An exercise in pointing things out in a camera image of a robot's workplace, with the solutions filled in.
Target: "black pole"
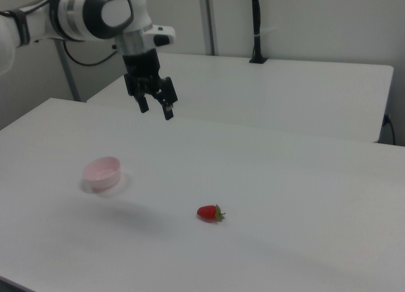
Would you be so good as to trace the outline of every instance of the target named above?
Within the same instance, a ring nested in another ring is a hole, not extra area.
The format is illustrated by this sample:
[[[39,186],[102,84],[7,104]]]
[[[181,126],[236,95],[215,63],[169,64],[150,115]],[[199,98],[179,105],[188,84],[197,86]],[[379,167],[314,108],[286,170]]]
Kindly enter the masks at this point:
[[[261,55],[260,43],[260,5],[259,0],[252,0],[254,48],[250,63],[263,64],[267,58]]]

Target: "strawberry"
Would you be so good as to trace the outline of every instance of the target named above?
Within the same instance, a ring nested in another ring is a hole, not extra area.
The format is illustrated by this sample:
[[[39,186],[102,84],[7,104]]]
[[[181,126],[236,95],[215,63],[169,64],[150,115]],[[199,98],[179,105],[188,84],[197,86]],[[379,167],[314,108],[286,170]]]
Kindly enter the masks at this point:
[[[225,219],[225,213],[221,213],[221,208],[218,205],[202,206],[198,209],[197,215],[202,219],[222,221]]]

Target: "table surface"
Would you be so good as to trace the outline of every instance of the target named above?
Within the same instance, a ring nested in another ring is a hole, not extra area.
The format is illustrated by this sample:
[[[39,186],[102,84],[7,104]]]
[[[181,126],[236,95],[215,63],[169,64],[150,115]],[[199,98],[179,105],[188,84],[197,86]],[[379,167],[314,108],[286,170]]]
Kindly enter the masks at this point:
[[[100,156],[123,177],[94,194]],[[34,291],[402,291],[405,150],[51,99],[0,131],[0,276]],[[219,204],[226,219],[196,217]]]
[[[393,68],[381,65],[159,54],[178,94],[175,116],[377,141]],[[152,112],[161,107],[149,98]],[[123,77],[88,100],[140,113]]]

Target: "black cable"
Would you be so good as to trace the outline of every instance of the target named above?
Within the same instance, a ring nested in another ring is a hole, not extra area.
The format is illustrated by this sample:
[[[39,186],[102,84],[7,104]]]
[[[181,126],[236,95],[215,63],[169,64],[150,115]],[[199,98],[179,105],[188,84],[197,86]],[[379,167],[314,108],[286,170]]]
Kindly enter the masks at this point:
[[[390,118],[388,117],[387,119],[387,123],[390,124],[391,126],[391,132],[392,132],[392,145],[395,145],[395,132],[394,132],[394,126],[392,125],[392,122],[390,120]]]
[[[5,16],[6,18],[11,18],[11,14],[9,14],[8,12],[0,11],[0,15]]]
[[[25,13],[26,15],[29,15],[30,13],[33,13],[35,10],[38,10],[39,8],[45,6],[45,5],[48,4],[50,1],[51,1],[51,0],[43,0],[42,2],[38,3],[35,7],[31,8],[31,9],[29,9],[29,10],[27,10],[27,11],[24,11],[24,13]],[[5,17],[7,17],[7,18],[12,17],[11,14],[9,14],[8,12],[4,12],[4,11],[0,11],[0,15],[1,15],[1,16],[5,16]]]
[[[86,63],[82,63],[78,60],[76,60],[69,52],[68,47],[66,46],[66,41],[63,41],[63,49],[65,50],[66,55],[69,57],[69,59],[71,59],[73,62],[75,62],[78,65],[81,66],[85,66],[85,67],[93,67],[93,66],[97,66],[100,64],[103,64],[104,62],[107,62],[109,59],[111,59],[114,55],[117,54],[116,51],[114,51],[113,53],[111,53],[107,58],[97,62],[97,63],[91,63],[91,64],[86,64]]]
[[[45,6],[45,5],[48,4],[50,1],[51,1],[51,0],[45,0],[44,2],[38,3],[37,6],[31,8],[31,9],[29,9],[29,10],[27,10],[27,11],[24,11],[24,12],[25,12],[26,15],[29,15],[30,13],[33,13],[35,10],[38,10],[38,9],[41,8],[42,6]]]

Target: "pink bowl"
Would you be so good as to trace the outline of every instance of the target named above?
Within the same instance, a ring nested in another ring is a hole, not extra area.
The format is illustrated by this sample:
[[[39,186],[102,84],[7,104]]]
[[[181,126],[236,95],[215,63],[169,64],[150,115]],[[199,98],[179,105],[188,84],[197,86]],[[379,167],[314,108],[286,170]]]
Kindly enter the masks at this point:
[[[115,157],[102,157],[88,164],[83,176],[93,189],[106,189],[121,178],[120,161]]]

